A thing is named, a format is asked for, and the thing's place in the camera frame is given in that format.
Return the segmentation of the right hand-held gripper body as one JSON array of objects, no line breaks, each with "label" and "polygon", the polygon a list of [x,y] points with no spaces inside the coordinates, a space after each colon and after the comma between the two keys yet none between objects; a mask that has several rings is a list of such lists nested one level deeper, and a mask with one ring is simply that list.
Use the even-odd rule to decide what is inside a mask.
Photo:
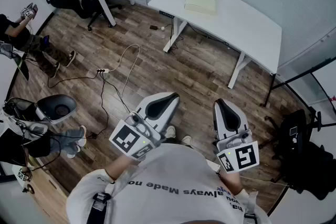
[{"label": "right hand-held gripper body", "polygon": [[216,156],[228,174],[259,165],[258,142],[249,129],[218,141],[216,147]]}]

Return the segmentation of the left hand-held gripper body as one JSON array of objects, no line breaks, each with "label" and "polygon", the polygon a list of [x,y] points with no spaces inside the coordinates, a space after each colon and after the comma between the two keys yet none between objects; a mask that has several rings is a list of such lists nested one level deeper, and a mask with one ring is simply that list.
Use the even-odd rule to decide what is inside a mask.
[{"label": "left hand-held gripper body", "polygon": [[116,148],[134,160],[142,159],[165,140],[163,134],[136,112],[131,112],[126,120],[120,120],[109,138]]}]

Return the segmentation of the person's right forearm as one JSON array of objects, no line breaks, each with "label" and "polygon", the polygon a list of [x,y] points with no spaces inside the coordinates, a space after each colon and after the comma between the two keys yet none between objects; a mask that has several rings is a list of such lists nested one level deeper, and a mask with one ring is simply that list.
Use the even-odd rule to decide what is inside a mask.
[{"label": "person's right forearm", "polygon": [[223,184],[233,195],[238,195],[243,190],[239,172],[228,174],[223,170],[220,171],[219,176]]}]

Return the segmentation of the person's left forearm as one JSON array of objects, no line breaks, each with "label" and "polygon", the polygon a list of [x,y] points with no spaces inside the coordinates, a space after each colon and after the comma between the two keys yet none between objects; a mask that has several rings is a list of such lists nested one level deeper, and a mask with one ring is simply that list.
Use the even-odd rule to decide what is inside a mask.
[{"label": "person's left forearm", "polygon": [[130,166],[137,166],[140,162],[126,155],[119,156],[112,163],[107,165],[104,170],[110,176],[111,179],[117,180],[120,175],[127,170]]}]

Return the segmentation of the white desk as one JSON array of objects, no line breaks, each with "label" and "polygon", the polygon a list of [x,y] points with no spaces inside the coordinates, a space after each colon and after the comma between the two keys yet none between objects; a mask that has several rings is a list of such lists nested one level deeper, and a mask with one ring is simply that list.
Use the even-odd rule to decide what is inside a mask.
[{"label": "white desk", "polygon": [[194,26],[224,41],[240,52],[228,84],[250,61],[271,74],[278,69],[282,28],[241,0],[216,0],[216,14],[207,15],[184,8],[185,0],[150,0],[152,9],[173,16],[173,35],[163,50],[168,52],[186,25]]}]

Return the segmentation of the black swivel chair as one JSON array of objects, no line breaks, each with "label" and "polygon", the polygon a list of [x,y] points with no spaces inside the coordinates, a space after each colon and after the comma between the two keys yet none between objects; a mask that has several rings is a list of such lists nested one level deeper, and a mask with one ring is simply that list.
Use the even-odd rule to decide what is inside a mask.
[{"label": "black swivel chair", "polygon": [[279,160],[281,168],[280,174],[275,179],[272,179],[271,182],[277,183],[298,168],[303,159],[304,151],[307,149],[312,129],[321,129],[321,113],[313,110],[309,123],[307,123],[303,109],[286,116],[280,126],[269,116],[266,116],[265,120],[273,125],[275,131],[273,138],[258,145],[258,148],[262,149],[269,144],[274,145],[272,159]]}]

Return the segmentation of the person's white printed T-shirt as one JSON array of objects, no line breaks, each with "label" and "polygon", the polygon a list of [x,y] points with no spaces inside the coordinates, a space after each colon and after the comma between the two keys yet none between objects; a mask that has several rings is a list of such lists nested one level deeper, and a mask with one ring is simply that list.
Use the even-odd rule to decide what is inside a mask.
[{"label": "person's white printed T-shirt", "polygon": [[233,195],[196,150],[164,143],[117,180],[84,176],[66,203],[70,224],[271,224],[256,194]]}]

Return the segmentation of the black backpack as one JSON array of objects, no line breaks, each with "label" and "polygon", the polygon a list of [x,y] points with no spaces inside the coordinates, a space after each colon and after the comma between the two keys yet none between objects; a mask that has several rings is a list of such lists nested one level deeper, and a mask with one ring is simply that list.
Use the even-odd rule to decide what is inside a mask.
[{"label": "black backpack", "polygon": [[306,190],[316,199],[324,200],[336,190],[336,158],[324,146],[308,142],[287,164],[285,182],[299,194]]}]

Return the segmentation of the black office chair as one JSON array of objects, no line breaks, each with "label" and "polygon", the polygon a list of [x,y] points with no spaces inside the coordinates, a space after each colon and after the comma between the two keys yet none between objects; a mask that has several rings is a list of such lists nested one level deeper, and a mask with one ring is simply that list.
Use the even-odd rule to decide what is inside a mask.
[{"label": "black office chair", "polygon": [[70,9],[76,12],[82,19],[91,17],[88,24],[88,31],[92,31],[92,23],[99,17],[103,16],[108,20],[99,0],[46,0],[54,8]]}]

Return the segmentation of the black frame table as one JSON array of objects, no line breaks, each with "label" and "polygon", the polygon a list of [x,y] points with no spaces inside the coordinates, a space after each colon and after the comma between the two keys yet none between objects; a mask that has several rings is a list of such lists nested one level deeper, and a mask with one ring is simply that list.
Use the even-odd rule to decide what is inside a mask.
[{"label": "black frame table", "polygon": [[272,74],[271,75],[271,83],[270,83],[270,87],[269,87],[269,89],[268,89],[268,93],[267,93],[267,95],[266,95],[266,98],[265,98],[265,101],[263,102],[263,103],[261,103],[259,106],[261,106],[261,107],[266,107],[266,105],[267,105],[267,103],[268,103],[268,101],[269,101],[269,98],[270,98],[270,94],[271,94],[271,91],[272,90],[275,90],[275,89],[277,89],[277,88],[280,88],[280,87],[282,87],[282,86],[286,86],[304,105],[305,105],[305,107],[306,108],[308,108],[309,109],[309,106],[307,105],[307,103],[303,100],[303,98],[302,97],[300,97],[299,96],[299,94],[289,85],[289,83],[292,83],[293,81],[296,81],[296,80],[298,80],[298,79],[300,79],[300,78],[302,78],[302,77],[304,77],[304,76],[306,76],[306,75],[308,75],[308,74],[310,74],[312,77],[314,77],[314,79],[315,79],[315,81],[316,81],[316,83],[319,85],[319,87],[322,89],[322,91],[323,91],[323,93],[325,94],[325,96],[328,98],[328,101],[331,103],[331,105],[333,105],[332,104],[332,101],[333,101],[333,98],[331,97],[331,96],[329,96],[328,94],[327,94],[327,92],[325,91],[325,89],[323,88],[323,86],[320,84],[320,82],[318,81],[318,79],[314,76],[314,72],[317,72],[318,70],[320,70],[320,69],[322,69],[322,68],[324,68],[325,66],[327,66],[327,65],[329,65],[330,63],[332,63],[332,62],[334,62],[336,60],[336,56],[335,57],[333,57],[333,58],[328,58],[328,59],[326,59],[325,61],[323,61],[323,62],[321,62],[321,63],[319,63],[319,64],[317,64],[316,66],[314,66],[314,67],[312,67],[312,68],[310,68],[310,69],[308,69],[308,70],[306,70],[306,71],[304,71],[304,72],[302,72],[302,73],[300,73],[300,74],[298,74],[298,75],[296,75],[296,76],[294,76],[294,77],[292,77],[292,78],[290,78],[290,79],[288,79],[288,80],[285,80],[284,82],[281,82],[281,83],[279,83],[279,84],[277,84],[277,85],[274,85],[274,82],[275,82],[275,78],[276,78],[276,75],[277,74]]}]

